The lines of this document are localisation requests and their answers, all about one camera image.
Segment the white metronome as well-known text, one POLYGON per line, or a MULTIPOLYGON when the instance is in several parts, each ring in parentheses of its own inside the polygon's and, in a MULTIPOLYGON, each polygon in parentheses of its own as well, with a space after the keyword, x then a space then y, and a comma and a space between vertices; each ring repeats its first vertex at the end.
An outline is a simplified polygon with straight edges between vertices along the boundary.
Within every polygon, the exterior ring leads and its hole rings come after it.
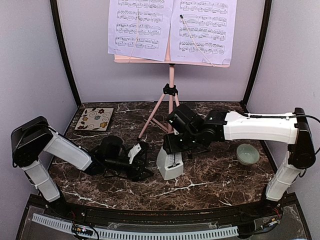
POLYGON ((163 147, 161 147, 157 155, 156 166, 165 181, 176 179, 184 174, 184 163, 181 152, 167 154, 163 147))

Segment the pink music stand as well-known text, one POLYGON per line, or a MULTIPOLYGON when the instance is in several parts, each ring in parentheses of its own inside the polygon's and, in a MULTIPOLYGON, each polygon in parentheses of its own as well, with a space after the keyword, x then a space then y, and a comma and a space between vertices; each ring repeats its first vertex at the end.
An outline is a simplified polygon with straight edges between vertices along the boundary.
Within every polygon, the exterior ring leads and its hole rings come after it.
POLYGON ((169 97, 169 111, 172 111, 174 106, 179 104, 178 100, 178 93, 175 86, 175 65, 176 64, 187 64, 187 65, 194 65, 194 66, 208 66, 208 67, 221 67, 227 68, 229 65, 210 65, 207 63, 194 63, 194 62, 179 62, 179 61, 172 61, 170 57, 170 39, 171 39, 171 27, 169 31, 169 39, 166 49, 166 55, 164 61, 156 61, 151 59, 144 59, 138 57, 128 57, 122 55, 114 55, 115 61, 117 63, 162 63, 169 65, 169 83, 163 89, 163 96, 169 97))

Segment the purple sheet music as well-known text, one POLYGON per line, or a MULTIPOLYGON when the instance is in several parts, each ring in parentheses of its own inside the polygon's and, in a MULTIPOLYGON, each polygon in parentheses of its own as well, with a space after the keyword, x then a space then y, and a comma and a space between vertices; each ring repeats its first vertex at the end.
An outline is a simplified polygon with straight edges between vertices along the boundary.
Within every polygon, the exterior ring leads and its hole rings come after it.
POLYGON ((163 62, 173 3, 172 0, 111 0, 108 53, 163 62))
POLYGON ((230 65, 237 1, 175 0, 170 26, 170 59, 230 65))

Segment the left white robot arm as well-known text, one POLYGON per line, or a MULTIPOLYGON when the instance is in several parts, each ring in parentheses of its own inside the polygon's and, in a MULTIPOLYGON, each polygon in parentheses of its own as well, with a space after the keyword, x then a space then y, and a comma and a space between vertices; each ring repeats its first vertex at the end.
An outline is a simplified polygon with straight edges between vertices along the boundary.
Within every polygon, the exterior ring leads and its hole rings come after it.
POLYGON ((51 203, 51 210, 60 218, 67 218, 71 208, 62 200, 61 190, 40 161, 42 152, 60 158, 90 176, 112 171, 113 178, 139 182, 154 175, 147 168, 149 146, 146 142, 140 141, 126 149, 120 137, 109 135, 88 151, 53 129, 43 116, 14 129, 10 140, 13 167, 24 171, 44 199, 51 203))

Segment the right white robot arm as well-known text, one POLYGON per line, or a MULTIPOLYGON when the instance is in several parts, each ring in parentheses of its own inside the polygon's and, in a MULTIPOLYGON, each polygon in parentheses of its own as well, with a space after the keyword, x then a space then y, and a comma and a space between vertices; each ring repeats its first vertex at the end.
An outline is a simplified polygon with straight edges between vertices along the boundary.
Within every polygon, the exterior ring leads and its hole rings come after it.
POLYGON ((207 148, 213 142, 258 140, 287 144, 284 160, 267 184, 265 198, 255 205, 255 213, 266 217, 298 175, 316 161, 308 118, 299 107, 294 112, 270 115, 211 110, 202 118, 181 104, 166 118, 176 133, 164 136, 162 148, 169 155, 190 151, 199 145, 207 148))

